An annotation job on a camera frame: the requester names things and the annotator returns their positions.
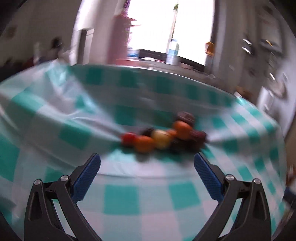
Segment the orange mandarin top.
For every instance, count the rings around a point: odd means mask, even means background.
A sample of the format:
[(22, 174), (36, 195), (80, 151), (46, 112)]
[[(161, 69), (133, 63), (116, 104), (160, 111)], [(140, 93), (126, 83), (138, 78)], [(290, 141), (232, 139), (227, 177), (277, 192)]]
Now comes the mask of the orange mandarin top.
[(180, 120), (173, 123), (173, 129), (176, 131), (176, 137), (181, 140), (188, 140), (190, 138), (191, 131), (193, 128)]

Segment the orange mandarin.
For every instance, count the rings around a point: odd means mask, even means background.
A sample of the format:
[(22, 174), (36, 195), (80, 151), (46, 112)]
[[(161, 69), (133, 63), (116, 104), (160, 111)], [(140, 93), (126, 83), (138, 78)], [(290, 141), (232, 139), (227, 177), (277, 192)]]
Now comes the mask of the orange mandarin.
[(188, 140), (190, 138), (191, 131), (193, 128), (180, 120), (173, 123), (173, 129), (176, 131), (176, 137), (181, 140)]
[(135, 139), (134, 148), (138, 153), (150, 153), (155, 148), (154, 139), (148, 136), (137, 136)]

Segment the dark mangosteen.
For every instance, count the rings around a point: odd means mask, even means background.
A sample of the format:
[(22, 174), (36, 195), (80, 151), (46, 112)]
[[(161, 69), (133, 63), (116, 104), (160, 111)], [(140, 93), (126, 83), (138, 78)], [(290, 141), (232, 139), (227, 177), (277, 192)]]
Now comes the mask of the dark mangosteen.
[(174, 154), (186, 152), (188, 151), (188, 142), (179, 138), (175, 138), (170, 144), (169, 151)]
[(153, 131), (154, 131), (154, 128), (146, 128), (145, 130), (143, 130), (140, 133), (140, 135), (141, 136), (146, 136), (146, 137), (151, 137)]

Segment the wrinkled passion fruit right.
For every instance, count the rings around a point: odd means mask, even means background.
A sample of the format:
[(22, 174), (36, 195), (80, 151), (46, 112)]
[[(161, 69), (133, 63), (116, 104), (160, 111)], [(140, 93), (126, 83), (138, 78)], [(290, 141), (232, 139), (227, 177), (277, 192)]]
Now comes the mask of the wrinkled passion fruit right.
[(188, 144), (188, 150), (190, 152), (197, 152), (203, 147), (206, 142), (207, 134), (203, 131), (192, 130), (190, 132), (190, 139)]

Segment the wrinkled passion fruit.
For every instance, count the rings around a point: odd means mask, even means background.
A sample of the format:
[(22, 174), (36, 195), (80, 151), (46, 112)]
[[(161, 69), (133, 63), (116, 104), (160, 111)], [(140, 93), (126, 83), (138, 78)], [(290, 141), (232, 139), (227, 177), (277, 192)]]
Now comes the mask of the wrinkled passion fruit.
[(188, 113), (186, 111), (181, 111), (181, 112), (177, 113), (177, 116), (176, 116), (176, 121), (182, 121), (182, 122), (190, 125), (191, 127), (194, 126), (195, 120), (196, 120), (196, 118), (194, 117), (194, 115), (191, 113)]
[(207, 134), (203, 131), (192, 130), (190, 132), (190, 139), (188, 144), (188, 150), (190, 152), (197, 152), (203, 147), (206, 142)]

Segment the teal white checkered tablecloth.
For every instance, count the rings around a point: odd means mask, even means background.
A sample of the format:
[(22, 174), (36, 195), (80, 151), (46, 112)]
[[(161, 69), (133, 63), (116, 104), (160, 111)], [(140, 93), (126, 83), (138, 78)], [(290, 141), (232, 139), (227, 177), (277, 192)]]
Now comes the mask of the teal white checkered tablecloth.
[(206, 158), (262, 181), (275, 230), (284, 213), (280, 126), (248, 101), (182, 76), (141, 68), (45, 63), (1, 83), (1, 212), (18, 235), (33, 182), (56, 181), (91, 154), (101, 167), (80, 210), (103, 240), (192, 240), (217, 202), (194, 154), (141, 155), (123, 133), (170, 129), (178, 112), (207, 134)]

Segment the small orange fruit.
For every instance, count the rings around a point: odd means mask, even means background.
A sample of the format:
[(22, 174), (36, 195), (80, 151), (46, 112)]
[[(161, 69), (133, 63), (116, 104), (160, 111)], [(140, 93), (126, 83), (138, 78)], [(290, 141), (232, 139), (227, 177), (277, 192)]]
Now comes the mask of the small orange fruit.
[(178, 138), (178, 132), (177, 132), (176, 130), (174, 130), (174, 129), (169, 129), (169, 130), (167, 130), (166, 132), (168, 133), (168, 135), (170, 136), (170, 138), (171, 138), (172, 140), (175, 140), (175, 139)]

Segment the red tomato rear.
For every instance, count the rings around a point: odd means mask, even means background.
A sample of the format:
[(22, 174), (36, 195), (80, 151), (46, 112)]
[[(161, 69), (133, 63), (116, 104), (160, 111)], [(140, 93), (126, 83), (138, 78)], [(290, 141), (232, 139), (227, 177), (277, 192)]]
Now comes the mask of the red tomato rear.
[(137, 134), (126, 132), (121, 136), (121, 144), (125, 147), (133, 147), (137, 139)]

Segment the white kettle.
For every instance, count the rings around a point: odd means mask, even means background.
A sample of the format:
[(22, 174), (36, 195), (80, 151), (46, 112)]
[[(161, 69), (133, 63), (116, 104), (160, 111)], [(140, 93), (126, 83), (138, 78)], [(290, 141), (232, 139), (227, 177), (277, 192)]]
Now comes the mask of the white kettle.
[(274, 93), (271, 90), (265, 87), (262, 87), (260, 89), (259, 96), (257, 99), (257, 104), (256, 104), (257, 108), (260, 111), (263, 111), (264, 113), (270, 115), (271, 109), (273, 106), (273, 101), (274, 101)]

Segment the pale yellow round fruit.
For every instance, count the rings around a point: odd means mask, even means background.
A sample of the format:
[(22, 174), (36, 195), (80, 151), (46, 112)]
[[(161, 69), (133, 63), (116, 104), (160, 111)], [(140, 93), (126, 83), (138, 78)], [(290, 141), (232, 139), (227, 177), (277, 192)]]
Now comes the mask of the pale yellow round fruit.
[(154, 130), (151, 133), (151, 137), (154, 139), (155, 146), (159, 150), (165, 150), (171, 145), (172, 136), (166, 131)]

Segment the wrinkled passion fruit back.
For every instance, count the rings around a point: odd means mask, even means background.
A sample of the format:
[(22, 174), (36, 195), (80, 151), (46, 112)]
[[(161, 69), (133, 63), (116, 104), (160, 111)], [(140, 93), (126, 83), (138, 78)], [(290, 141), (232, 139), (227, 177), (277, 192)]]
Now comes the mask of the wrinkled passion fruit back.
[(196, 120), (196, 118), (194, 117), (194, 115), (191, 113), (188, 113), (186, 111), (181, 111), (181, 112), (177, 113), (177, 116), (176, 116), (176, 121), (182, 121), (182, 122), (190, 125), (191, 127), (194, 126), (195, 120)]

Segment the orange hanging cloth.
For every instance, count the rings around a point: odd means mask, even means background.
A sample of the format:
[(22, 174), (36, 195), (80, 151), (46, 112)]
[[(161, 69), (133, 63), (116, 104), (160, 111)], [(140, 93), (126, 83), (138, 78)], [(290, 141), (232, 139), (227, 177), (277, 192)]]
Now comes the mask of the orange hanging cloth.
[(205, 53), (213, 57), (215, 54), (215, 45), (212, 42), (207, 42), (205, 45)]

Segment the white lotion bottle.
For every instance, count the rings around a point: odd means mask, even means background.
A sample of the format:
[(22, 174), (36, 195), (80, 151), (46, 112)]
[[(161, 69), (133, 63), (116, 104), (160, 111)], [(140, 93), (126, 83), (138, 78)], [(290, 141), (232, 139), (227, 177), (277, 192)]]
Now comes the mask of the white lotion bottle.
[(166, 63), (170, 65), (178, 64), (179, 45), (175, 39), (172, 39), (166, 54)]

